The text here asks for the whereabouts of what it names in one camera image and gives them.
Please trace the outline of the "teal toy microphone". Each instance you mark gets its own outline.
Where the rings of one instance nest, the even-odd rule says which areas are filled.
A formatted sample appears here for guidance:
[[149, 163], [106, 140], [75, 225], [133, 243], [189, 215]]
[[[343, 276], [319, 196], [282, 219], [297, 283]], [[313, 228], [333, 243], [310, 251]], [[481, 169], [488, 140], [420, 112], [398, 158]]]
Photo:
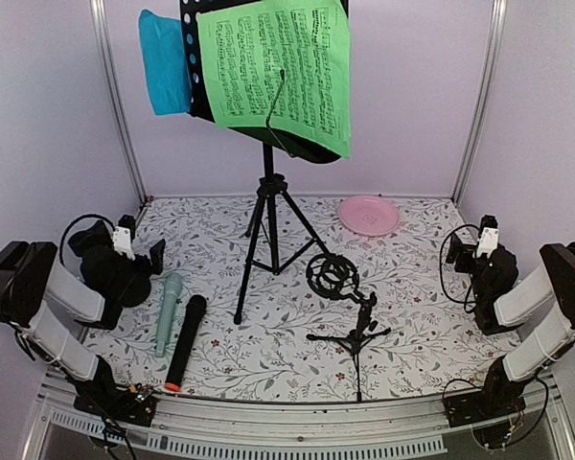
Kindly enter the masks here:
[[163, 357], [166, 353], [173, 327], [173, 319], [177, 301], [183, 289], [183, 277], [177, 272], [167, 275], [164, 288], [160, 314], [157, 322], [155, 336], [155, 356]]

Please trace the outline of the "black microphone orange end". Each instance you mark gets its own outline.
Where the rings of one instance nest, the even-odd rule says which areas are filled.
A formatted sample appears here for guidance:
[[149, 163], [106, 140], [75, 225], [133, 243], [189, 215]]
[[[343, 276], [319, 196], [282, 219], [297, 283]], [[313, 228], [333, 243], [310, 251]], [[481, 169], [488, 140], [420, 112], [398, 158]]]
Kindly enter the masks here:
[[186, 305], [181, 331], [172, 354], [164, 388], [179, 392], [186, 367], [194, 348], [198, 328], [207, 310], [207, 301], [201, 295], [193, 295]]

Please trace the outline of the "black round-base mic stand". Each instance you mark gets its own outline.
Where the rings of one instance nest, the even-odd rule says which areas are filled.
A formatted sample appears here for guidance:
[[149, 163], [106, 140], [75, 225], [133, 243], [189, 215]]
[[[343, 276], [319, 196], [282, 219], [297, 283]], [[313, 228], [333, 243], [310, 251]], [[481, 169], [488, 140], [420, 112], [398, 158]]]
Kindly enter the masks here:
[[141, 305], [150, 295], [151, 282], [141, 273], [128, 273], [120, 277], [115, 285], [115, 302], [124, 308]]

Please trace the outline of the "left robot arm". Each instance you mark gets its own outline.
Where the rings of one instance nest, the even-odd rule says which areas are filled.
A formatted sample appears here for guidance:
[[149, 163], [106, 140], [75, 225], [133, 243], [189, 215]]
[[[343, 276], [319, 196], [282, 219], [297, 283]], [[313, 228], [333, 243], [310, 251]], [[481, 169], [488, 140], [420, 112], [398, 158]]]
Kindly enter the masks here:
[[11, 241], [0, 251], [0, 322], [29, 350], [59, 367], [77, 391], [104, 416], [123, 408], [123, 390], [110, 365], [86, 348], [67, 319], [112, 331], [124, 310], [150, 295], [151, 277], [162, 273], [166, 242], [146, 255], [132, 249], [134, 227], [102, 220], [67, 241]]

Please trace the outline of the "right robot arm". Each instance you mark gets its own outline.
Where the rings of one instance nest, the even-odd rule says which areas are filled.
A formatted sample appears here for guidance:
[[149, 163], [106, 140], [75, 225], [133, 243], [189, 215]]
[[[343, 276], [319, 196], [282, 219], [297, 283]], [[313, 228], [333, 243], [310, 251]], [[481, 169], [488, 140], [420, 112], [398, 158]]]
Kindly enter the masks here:
[[516, 256], [498, 242], [498, 231], [486, 227], [478, 242], [448, 236], [445, 262], [471, 277], [475, 322], [485, 335], [522, 326], [545, 303], [552, 307], [532, 332], [509, 354], [490, 366], [476, 409], [497, 417], [518, 398], [544, 366], [559, 360], [575, 343], [575, 241], [549, 243], [540, 263], [518, 280]]

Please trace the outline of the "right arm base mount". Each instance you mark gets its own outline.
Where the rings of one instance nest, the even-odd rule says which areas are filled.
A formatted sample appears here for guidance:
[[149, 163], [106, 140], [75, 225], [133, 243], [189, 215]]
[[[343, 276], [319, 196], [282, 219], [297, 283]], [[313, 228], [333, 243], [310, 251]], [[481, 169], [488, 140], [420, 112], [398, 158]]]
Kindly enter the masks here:
[[477, 391], [442, 396], [449, 426], [472, 425], [518, 413], [525, 408], [522, 395], [527, 384], [528, 380], [509, 380], [501, 368], [490, 369]]

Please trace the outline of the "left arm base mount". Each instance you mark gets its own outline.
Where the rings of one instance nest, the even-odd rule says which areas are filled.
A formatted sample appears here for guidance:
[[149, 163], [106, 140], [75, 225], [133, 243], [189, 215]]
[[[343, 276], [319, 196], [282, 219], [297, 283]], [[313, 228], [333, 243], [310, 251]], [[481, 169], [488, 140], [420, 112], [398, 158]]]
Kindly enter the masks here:
[[88, 414], [105, 417], [107, 420], [126, 422], [137, 426], [150, 427], [157, 399], [119, 387], [110, 365], [101, 357], [92, 379], [78, 380], [66, 377], [76, 390], [74, 408]]

